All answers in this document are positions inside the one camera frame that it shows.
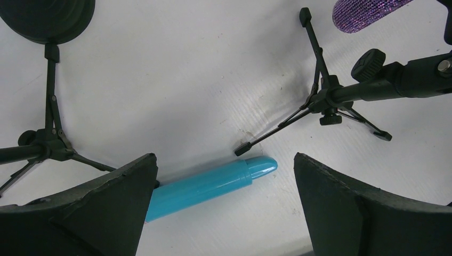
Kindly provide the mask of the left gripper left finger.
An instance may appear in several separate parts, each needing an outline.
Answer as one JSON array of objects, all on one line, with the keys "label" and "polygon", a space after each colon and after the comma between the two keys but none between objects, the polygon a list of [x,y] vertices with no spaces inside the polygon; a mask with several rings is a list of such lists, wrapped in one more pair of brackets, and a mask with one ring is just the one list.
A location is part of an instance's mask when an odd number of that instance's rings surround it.
[{"label": "left gripper left finger", "polygon": [[25,205],[1,207],[1,255],[135,255],[158,172],[154,154]]}]

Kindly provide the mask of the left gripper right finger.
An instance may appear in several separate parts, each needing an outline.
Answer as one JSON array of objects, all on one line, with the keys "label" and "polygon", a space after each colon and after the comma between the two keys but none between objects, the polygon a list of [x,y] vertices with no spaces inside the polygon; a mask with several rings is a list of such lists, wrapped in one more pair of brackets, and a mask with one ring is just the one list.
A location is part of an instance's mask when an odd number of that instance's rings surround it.
[{"label": "left gripper right finger", "polygon": [[387,192],[303,153],[294,174],[315,255],[451,255],[451,206]]}]

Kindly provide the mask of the tripod shock mount stand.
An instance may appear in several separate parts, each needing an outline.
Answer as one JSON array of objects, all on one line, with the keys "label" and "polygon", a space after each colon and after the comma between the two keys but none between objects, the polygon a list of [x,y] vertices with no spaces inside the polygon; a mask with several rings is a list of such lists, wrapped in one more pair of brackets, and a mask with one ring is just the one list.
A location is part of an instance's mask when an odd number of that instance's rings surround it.
[{"label": "tripod shock mount stand", "polygon": [[316,57],[314,81],[305,103],[270,132],[251,142],[245,142],[234,150],[236,156],[248,152],[254,145],[295,123],[308,114],[320,113],[320,125],[335,125],[343,117],[366,125],[374,136],[391,141],[392,135],[379,129],[352,108],[353,102],[381,101],[398,98],[430,98],[451,93],[451,53],[408,61],[402,65],[393,62],[386,65],[386,55],[379,49],[370,49],[353,66],[351,76],[356,84],[342,86],[336,75],[328,72],[323,49],[315,35],[307,7],[299,13]]}]

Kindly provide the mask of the purple glitter microphone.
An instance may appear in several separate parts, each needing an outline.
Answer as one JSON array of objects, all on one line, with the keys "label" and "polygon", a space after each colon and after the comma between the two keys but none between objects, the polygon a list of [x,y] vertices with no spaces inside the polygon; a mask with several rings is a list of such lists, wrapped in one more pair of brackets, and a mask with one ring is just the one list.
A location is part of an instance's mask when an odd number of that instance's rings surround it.
[{"label": "purple glitter microphone", "polygon": [[335,27],[357,33],[410,3],[411,0],[339,0],[332,11]]}]

